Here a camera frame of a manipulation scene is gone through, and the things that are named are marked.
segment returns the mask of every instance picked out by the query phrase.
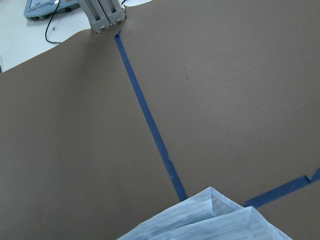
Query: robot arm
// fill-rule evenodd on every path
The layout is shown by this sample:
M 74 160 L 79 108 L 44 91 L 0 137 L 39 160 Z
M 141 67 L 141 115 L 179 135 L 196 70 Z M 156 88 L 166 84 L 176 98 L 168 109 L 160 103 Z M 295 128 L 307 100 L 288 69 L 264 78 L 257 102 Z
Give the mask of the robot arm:
M 97 34 L 126 19 L 126 11 L 118 0 L 78 0 Z

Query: white surface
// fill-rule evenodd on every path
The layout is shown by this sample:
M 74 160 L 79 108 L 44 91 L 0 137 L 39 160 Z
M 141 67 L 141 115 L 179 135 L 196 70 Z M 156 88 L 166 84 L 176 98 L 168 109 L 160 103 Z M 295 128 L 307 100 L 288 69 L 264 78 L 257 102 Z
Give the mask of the white surface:
M 150 0 L 126 0 L 124 5 L 136 6 Z M 45 40 L 46 20 L 30 21 L 24 17 L 26 0 L 0 0 L 0 65 L 7 71 L 57 44 Z M 53 42 L 63 42 L 84 29 L 89 29 L 88 18 L 81 8 L 56 14 L 47 37 Z

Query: tape strip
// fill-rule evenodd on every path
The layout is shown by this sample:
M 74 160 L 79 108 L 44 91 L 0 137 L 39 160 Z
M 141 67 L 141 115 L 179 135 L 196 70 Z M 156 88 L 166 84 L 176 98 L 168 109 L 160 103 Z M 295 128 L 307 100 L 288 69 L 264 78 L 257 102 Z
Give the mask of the tape strip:
M 256 196 L 245 202 L 244 207 L 253 206 L 259 208 L 265 204 L 268 204 L 274 200 L 277 200 L 285 195 L 288 195 L 294 191 L 297 191 L 303 187 L 306 187 L 316 181 L 320 180 L 320 168 L 314 173 L 312 177 L 301 176 L 295 180 L 292 180 L 284 185 L 278 186 L 277 188 L 267 191 L 266 193 Z
M 186 200 L 188 197 L 186 195 L 186 191 L 184 189 L 184 186 L 181 183 L 181 180 L 175 170 L 175 166 L 173 165 L 173 163 L 171 162 L 169 155 L 168 155 L 168 151 L 166 148 L 166 145 L 160 135 L 160 132 L 157 128 L 157 125 L 155 123 L 154 118 L 152 117 L 152 114 L 150 112 L 150 109 L 148 107 L 148 104 L 146 102 L 146 99 L 144 97 L 144 94 L 140 88 L 140 85 L 138 83 L 138 80 L 135 76 L 134 70 L 131 67 L 130 61 L 128 59 L 125 47 L 121 41 L 120 38 L 120 30 L 116 33 L 116 35 L 114 36 L 115 42 L 118 46 L 123 64 L 125 66 L 126 72 L 129 76 L 129 79 L 131 81 L 131 84 L 133 86 L 135 95 L 138 99 L 138 102 L 140 104 L 140 107 L 142 109 L 142 112 L 144 114 L 145 120 L 149 126 L 149 129 L 151 131 L 151 134 L 153 136 L 153 139 L 155 141 L 155 144 L 158 148 L 158 151 L 162 157 L 163 163 L 165 165 L 165 168 L 170 176 L 170 179 L 172 181 L 172 184 L 174 186 L 174 189 L 176 191 L 176 194 L 179 197 L 179 200 L 182 202 L 183 200 Z

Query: blue painter's tape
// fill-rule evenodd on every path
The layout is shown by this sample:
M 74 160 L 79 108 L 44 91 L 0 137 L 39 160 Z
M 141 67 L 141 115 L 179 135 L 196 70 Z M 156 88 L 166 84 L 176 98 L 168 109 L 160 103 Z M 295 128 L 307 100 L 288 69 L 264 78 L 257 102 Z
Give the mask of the blue painter's tape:
M 278 186 L 277 188 L 267 191 L 266 193 L 256 196 L 245 202 L 244 207 L 253 206 L 259 208 L 265 204 L 268 204 L 276 199 L 279 199 L 287 194 L 297 191 L 305 186 L 308 186 L 316 181 L 320 180 L 320 168 L 315 172 L 312 177 L 301 176 L 295 180 L 292 180 L 284 185 Z
M 168 155 L 168 151 L 167 151 L 167 148 L 166 148 L 166 145 L 160 135 L 160 132 L 157 128 L 157 125 L 155 123 L 155 120 L 154 118 L 152 117 L 151 115 L 151 112 L 150 112 L 150 109 L 148 107 L 148 104 L 146 102 L 146 99 L 144 97 L 144 94 L 140 88 L 140 85 L 138 83 L 138 80 L 135 76 L 135 73 L 134 73 L 134 70 L 132 69 L 131 67 L 131 64 L 130 64 L 130 61 L 128 59 L 128 56 L 127 56 L 127 53 L 126 53 L 126 50 L 125 50 L 125 47 L 121 41 L 121 38 L 120 38 L 120 30 L 116 33 L 116 35 L 114 36 L 114 39 L 115 39 L 115 42 L 118 46 L 118 49 L 119 49 L 119 52 L 120 52 L 120 55 L 121 55 L 121 58 L 122 58 L 122 61 L 123 61 L 123 64 L 125 66 L 125 69 L 126 69 L 126 72 L 129 76 L 129 79 L 131 81 L 131 84 L 133 86 L 133 89 L 134 89 L 134 92 L 135 92 L 135 95 L 138 99 L 138 102 L 140 104 L 140 107 L 142 109 L 142 112 L 144 114 L 144 117 L 145 117 L 145 120 L 149 126 L 149 129 L 151 131 L 151 134 L 153 136 L 153 139 L 155 141 L 155 144 L 158 148 L 158 151 L 161 155 L 161 158 L 163 160 L 163 163 L 165 165 L 165 168 L 170 176 L 170 179 L 172 181 L 172 184 L 174 186 L 174 189 L 176 191 L 176 194 L 178 195 L 179 197 L 179 200 L 182 202 L 183 200 L 186 200 L 188 197 L 187 197 L 187 194 L 186 194 L 186 191 L 184 189 L 184 186 L 182 185 L 181 183 L 181 180 L 175 170 L 175 166 L 173 165 L 173 163 L 171 162 L 170 158 L 169 158 L 169 155 Z

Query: brown surface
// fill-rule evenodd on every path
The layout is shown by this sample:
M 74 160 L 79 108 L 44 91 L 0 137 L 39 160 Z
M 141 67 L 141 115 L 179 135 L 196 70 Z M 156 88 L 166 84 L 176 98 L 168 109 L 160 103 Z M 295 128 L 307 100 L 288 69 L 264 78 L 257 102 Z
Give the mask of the brown surface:
M 294 240 L 320 236 L 320 182 L 315 182 L 267 205 L 259 212 L 273 225 L 288 233 Z
M 111 240 L 179 201 L 113 34 L 6 71 L 0 103 L 0 239 Z
M 119 27 L 83 31 L 5 72 L 0 238 L 112 239 L 177 201 L 116 49 L 118 28 L 189 196 L 212 186 L 241 204 L 312 175 L 319 11 L 319 1 L 155 0 L 129 8 Z M 263 214 L 277 226 L 272 204 Z M 318 236 L 319 216 L 279 228 Z

